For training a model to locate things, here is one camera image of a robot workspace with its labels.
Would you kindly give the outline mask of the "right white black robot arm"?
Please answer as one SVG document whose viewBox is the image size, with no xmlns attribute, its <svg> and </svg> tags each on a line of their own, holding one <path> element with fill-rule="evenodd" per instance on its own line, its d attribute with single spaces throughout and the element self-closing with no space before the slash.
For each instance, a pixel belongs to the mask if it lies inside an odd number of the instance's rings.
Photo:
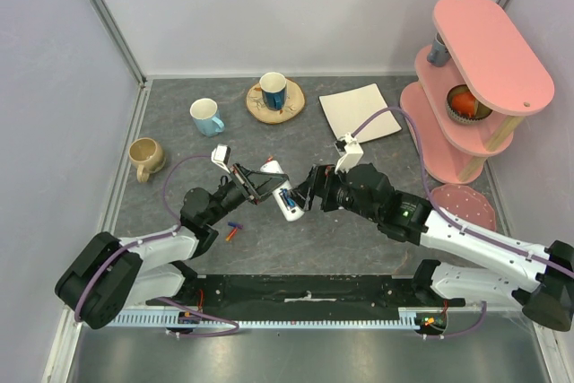
<svg viewBox="0 0 574 383">
<path fill-rule="evenodd" d="M 447 252 L 475 265 L 464 270 L 437 260 L 419 264 L 413 299 L 485 301 L 511 309 L 549 329 L 568 332 L 573 321 L 573 247 L 556 240 L 549 247 L 512 239 L 469 223 L 431 202 L 395 190 L 372 164 L 346 173 L 332 165 L 311 169 L 288 194 L 307 211 L 314 198 L 324 212 L 347 210 L 377 225 L 388 238 Z"/>
</svg>

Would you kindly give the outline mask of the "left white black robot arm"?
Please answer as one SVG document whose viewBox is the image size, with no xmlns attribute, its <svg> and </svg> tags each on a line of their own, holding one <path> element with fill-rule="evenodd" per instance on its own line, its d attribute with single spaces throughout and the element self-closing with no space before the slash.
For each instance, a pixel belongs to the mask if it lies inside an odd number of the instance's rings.
<svg viewBox="0 0 574 383">
<path fill-rule="evenodd" d="M 184 262 L 212 246 L 218 221 L 244 203 L 265 201 L 288 179 L 280 169 L 249 170 L 236 163 L 214 192 L 201 187 L 187 191 L 175 226 L 127 239 L 108 231 L 96 234 L 59 278 L 55 294 L 92 329 L 140 301 L 168 296 L 187 305 L 197 285 L 187 278 Z"/>
</svg>

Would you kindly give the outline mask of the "white remote control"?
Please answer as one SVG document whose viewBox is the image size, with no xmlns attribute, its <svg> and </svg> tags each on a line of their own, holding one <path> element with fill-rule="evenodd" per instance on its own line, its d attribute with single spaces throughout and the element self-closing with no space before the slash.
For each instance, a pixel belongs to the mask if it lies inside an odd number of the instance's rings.
<svg viewBox="0 0 574 383">
<path fill-rule="evenodd" d="M 261 170 L 265 173 L 283 174 L 281 165 L 278 161 L 275 160 L 267 161 L 264 165 L 261 166 Z M 295 203 L 295 200 L 291 197 L 291 191 L 292 185 L 288 179 L 286 179 L 278 188 L 273 191 L 274 200 L 279 206 L 283 217 L 287 222 L 295 222 L 304 215 L 303 210 Z"/>
</svg>

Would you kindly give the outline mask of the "blue battery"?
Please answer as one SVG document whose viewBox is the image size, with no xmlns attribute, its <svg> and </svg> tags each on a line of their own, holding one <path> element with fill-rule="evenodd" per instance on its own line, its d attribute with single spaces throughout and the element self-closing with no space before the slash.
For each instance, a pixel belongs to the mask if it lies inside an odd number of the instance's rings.
<svg viewBox="0 0 574 383">
<path fill-rule="evenodd" d="M 291 198 L 289 191 L 283 188 L 280 192 L 280 196 L 288 210 L 293 213 L 295 211 L 296 203 Z"/>
</svg>

